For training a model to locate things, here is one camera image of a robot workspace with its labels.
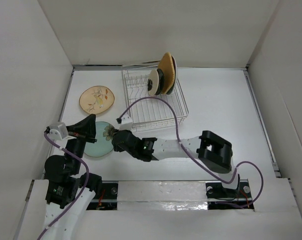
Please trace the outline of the light green flower plate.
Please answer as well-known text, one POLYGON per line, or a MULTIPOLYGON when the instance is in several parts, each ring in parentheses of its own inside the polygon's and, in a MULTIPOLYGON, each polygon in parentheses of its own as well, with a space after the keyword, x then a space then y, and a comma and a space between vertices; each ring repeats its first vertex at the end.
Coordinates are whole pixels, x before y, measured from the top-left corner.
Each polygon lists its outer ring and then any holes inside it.
POLYGON ((84 153, 89 157, 99 158, 113 151, 112 134, 115 128, 105 121, 97 121, 95 127, 97 141, 87 143, 84 153))

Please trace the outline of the beige bird pattern plate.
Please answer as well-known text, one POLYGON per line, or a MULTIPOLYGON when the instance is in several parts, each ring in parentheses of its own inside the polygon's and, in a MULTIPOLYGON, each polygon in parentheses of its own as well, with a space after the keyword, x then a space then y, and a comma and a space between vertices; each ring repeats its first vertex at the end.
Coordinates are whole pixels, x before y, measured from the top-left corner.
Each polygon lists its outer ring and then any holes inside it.
POLYGON ((105 86, 97 85, 84 91, 79 98, 80 107, 88 114, 100 114, 115 102, 114 93, 105 86))

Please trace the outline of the cream plate black spot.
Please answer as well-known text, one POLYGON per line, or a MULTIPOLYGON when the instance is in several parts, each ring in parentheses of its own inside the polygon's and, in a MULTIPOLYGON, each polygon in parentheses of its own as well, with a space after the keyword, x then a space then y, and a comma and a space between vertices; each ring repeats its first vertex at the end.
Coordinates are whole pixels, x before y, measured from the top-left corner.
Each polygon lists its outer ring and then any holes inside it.
POLYGON ((156 69, 151 70, 148 77, 148 94, 150 96, 156 96, 160 93, 160 77, 156 69))

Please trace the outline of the black round plate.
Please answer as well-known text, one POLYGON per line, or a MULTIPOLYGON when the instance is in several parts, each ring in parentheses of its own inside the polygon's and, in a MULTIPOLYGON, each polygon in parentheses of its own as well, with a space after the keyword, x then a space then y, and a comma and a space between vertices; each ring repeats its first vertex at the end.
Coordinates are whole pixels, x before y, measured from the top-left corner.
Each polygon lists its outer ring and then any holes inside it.
POLYGON ((158 81, 158 88, 157 88, 157 91, 155 93, 155 95, 160 95, 162 90, 163 90, 163 87, 164 87, 164 83, 165 83, 165 77, 164 77, 164 73, 161 69, 156 69, 157 73, 158 73, 158 77, 159 77, 159 81, 158 81))

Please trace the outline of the woven bamboo square tray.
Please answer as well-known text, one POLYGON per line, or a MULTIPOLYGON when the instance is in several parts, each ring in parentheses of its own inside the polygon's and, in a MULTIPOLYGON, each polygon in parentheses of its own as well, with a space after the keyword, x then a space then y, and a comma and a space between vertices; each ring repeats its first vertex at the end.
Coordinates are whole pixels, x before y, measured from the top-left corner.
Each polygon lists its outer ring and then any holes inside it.
POLYGON ((171 54, 166 52, 158 64, 158 68, 164 73, 165 83, 162 94, 166 94, 169 88, 173 85, 174 80, 174 67, 171 59, 171 54))

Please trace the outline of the red teal flower plate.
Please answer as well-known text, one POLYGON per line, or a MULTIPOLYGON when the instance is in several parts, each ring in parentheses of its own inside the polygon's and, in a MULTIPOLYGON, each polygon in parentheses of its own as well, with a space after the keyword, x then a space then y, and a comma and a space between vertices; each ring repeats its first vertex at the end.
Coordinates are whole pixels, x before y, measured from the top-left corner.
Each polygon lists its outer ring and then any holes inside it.
POLYGON ((173 85, 169 88, 169 90, 166 92, 167 95, 170 95, 175 87, 176 79, 177 79, 177 64, 176 60, 173 56, 171 56, 172 62, 173 62, 173 67, 174 67, 174 80, 173 80, 173 85))

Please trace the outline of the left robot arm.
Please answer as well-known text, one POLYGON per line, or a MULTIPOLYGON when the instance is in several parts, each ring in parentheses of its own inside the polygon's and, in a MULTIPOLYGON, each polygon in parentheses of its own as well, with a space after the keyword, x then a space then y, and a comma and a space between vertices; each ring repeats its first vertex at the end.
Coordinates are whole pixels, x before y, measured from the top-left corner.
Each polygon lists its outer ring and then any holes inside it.
POLYGON ((44 138, 63 154, 51 155, 44 164, 48 188, 40 240, 73 240, 89 203, 102 194, 101 176, 90 173, 82 159, 86 144, 96 142, 95 120, 90 114, 73 125, 57 122, 44 131, 44 138))

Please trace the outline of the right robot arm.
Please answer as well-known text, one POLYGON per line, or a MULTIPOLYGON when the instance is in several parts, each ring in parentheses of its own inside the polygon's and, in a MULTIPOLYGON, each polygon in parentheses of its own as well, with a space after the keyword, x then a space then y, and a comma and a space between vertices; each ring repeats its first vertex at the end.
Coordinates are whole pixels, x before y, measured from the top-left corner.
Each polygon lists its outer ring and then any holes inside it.
POLYGON ((205 130, 193 138, 167 140, 138 138, 129 130, 117 130, 112 145, 116 152, 127 152, 144 162, 189 158, 221 182, 220 190, 227 198, 232 198, 240 190, 232 144, 212 131, 205 130))

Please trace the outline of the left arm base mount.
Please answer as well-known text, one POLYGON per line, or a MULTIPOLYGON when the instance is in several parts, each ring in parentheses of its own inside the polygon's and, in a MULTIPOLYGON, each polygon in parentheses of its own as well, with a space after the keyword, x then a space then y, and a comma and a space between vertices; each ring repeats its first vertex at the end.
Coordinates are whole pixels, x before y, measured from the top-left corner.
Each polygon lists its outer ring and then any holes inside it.
POLYGON ((118 182, 104 181, 99 195, 89 203, 87 210, 113 211, 117 210, 118 182))

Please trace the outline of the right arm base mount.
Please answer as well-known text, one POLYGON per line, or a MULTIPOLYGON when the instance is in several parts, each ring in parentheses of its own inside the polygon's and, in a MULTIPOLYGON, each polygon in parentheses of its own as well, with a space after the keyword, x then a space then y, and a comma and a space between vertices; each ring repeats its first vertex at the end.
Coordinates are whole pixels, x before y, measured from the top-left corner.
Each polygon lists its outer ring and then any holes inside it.
POLYGON ((206 185, 208 210, 254 210, 253 197, 248 180, 240 180, 237 189, 228 189, 221 182, 209 181, 206 185))

